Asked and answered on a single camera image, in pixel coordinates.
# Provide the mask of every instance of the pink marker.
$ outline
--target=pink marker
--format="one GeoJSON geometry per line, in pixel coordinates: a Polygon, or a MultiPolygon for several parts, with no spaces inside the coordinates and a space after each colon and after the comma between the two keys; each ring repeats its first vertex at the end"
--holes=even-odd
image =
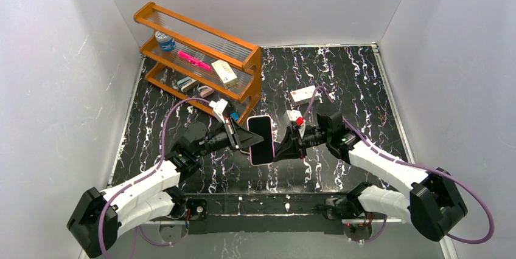
{"type": "Polygon", "coordinates": [[[194,66],[198,66],[198,67],[200,67],[202,69],[205,69],[205,70],[207,70],[209,72],[211,71],[211,67],[209,65],[207,65],[206,63],[198,60],[195,57],[192,57],[192,56],[190,56],[188,54],[185,54],[182,50],[178,51],[178,55],[179,55],[180,58],[183,58],[183,59],[187,60],[189,63],[193,64],[194,66]]]}

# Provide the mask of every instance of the black marble table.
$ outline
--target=black marble table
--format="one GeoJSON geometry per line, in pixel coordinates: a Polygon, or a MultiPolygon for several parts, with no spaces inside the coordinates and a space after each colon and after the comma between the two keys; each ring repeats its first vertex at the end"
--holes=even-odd
{"type": "MultiPolygon", "coordinates": [[[[262,56],[262,101],[251,115],[271,116],[277,141],[285,133],[282,116],[292,108],[288,92],[323,85],[336,101],[330,103],[321,97],[313,110],[340,110],[377,145],[406,159],[370,46],[264,48],[262,56]]],[[[162,121],[178,102],[144,80],[154,64],[153,60],[145,60],[113,173],[113,185],[136,176],[158,160],[162,121]]],[[[306,106],[299,109],[304,112],[306,106]]],[[[166,149],[194,120],[209,127],[216,122],[204,112],[183,105],[169,120],[166,149]]],[[[180,186],[186,193],[313,193],[346,192],[362,181],[388,186],[368,172],[335,159],[321,145],[308,150],[304,160],[259,167],[252,166],[244,154],[221,150],[206,156],[201,169],[180,186]]]]}

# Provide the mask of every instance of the black phone screen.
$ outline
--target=black phone screen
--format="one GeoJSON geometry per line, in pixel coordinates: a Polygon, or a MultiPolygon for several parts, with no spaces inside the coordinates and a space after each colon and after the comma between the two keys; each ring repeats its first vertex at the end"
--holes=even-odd
{"type": "Polygon", "coordinates": [[[247,129],[263,137],[263,142],[251,146],[251,164],[264,165],[273,162],[274,143],[272,121],[269,116],[250,117],[247,120],[247,129]]]}

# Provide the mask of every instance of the blue and white container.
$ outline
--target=blue and white container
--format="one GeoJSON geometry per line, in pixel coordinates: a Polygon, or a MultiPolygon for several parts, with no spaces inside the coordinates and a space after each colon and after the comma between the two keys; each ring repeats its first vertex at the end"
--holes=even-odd
{"type": "Polygon", "coordinates": [[[156,31],[154,34],[156,40],[163,51],[171,51],[176,47],[176,41],[171,36],[166,35],[165,33],[161,33],[160,31],[156,31]]]}

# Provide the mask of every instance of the robotic arm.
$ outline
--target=robotic arm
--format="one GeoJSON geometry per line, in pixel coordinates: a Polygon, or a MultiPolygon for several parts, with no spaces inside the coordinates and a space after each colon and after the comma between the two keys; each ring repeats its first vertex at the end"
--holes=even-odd
{"type": "MultiPolygon", "coordinates": [[[[91,188],[84,192],[67,228],[89,257],[102,254],[98,237],[100,214],[111,200],[102,228],[107,249],[124,232],[151,219],[184,213],[186,209],[197,209],[192,213],[200,219],[206,216],[206,205],[186,199],[177,185],[199,169],[201,157],[223,148],[236,151],[263,141],[261,136],[223,116],[228,105],[225,100],[210,105],[219,121],[218,127],[208,132],[204,124],[191,123],[161,165],[115,187],[102,191],[91,188]]],[[[394,157],[360,140],[343,123],[340,113],[317,114],[318,126],[306,125],[299,111],[287,111],[285,119],[290,126],[276,150],[274,162],[302,159],[307,148],[324,143],[336,158],[371,172],[398,190],[384,190],[362,183],[346,198],[327,199],[318,205],[327,218],[357,217],[364,212],[384,213],[411,222],[422,235],[439,241],[467,214],[464,201],[452,181],[393,163],[394,157]]]]}

